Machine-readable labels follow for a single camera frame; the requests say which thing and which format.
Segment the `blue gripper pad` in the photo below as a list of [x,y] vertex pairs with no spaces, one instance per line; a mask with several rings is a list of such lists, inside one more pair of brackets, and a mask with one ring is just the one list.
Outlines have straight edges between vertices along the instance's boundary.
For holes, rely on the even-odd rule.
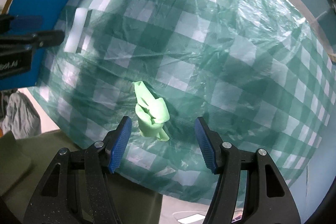
[[120,166],[121,159],[124,155],[129,137],[132,132],[132,120],[130,117],[127,118],[124,126],[120,130],[119,137],[117,138],[112,150],[111,150],[111,161],[109,164],[109,171],[114,173],[114,171]]
[[218,165],[216,163],[216,152],[211,145],[207,133],[204,130],[199,118],[197,118],[195,121],[195,134],[205,161],[205,165],[211,170],[212,173],[217,174]]
[[17,16],[11,23],[10,28],[13,31],[37,31],[43,24],[43,16]]

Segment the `silver screw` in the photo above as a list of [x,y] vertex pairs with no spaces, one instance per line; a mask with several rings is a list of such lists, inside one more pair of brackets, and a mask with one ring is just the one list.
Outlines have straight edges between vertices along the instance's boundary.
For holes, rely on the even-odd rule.
[[229,142],[223,142],[222,145],[223,145],[224,148],[231,148],[232,147],[232,144],[230,144]]
[[94,143],[94,146],[97,148],[103,147],[104,143],[102,141],[97,141]]
[[64,155],[66,152],[68,152],[68,150],[67,150],[65,147],[61,148],[61,149],[58,151],[58,153],[59,153],[60,155]]
[[259,149],[258,150],[258,153],[262,156],[265,156],[267,154],[266,150],[265,149]]

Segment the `white glowing rectangle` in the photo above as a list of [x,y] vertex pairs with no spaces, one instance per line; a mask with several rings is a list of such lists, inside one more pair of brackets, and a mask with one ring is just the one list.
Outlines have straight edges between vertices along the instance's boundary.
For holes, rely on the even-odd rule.
[[178,222],[180,222],[182,224],[190,224],[190,223],[194,223],[196,221],[199,221],[201,219],[205,219],[205,216],[202,216],[200,214],[195,214],[195,215],[192,215],[192,216],[181,218],[181,219],[178,220]]

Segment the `white floor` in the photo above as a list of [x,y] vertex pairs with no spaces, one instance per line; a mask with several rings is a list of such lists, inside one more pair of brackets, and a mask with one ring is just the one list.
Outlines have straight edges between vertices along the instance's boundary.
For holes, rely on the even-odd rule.
[[[41,119],[41,131],[42,133],[57,130],[59,127],[53,122],[53,120],[45,113],[42,107],[37,103],[34,97],[30,94],[28,89],[19,89],[24,93],[31,101]],[[190,203],[172,198],[170,196],[164,196],[162,202],[161,216],[159,224],[202,224],[203,218],[208,211],[209,206]],[[189,216],[196,215],[194,218],[187,218]]]

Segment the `green and white plastic tablecloth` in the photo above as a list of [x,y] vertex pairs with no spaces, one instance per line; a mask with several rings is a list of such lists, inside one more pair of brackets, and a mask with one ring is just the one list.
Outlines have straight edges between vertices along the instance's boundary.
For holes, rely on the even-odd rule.
[[[117,172],[204,204],[217,176],[194,136],[198,116],[239,149],[269,151],[289,185],[302,173],[336,100],[335,71],[288,0],[69,0],[55,28],[68,36],[78,7],[89,13],[77,52],[48,49],[30,89],[75,143],[103,139],[128,115]],[[136,81],[165,100],[169,141],[140,135]]]

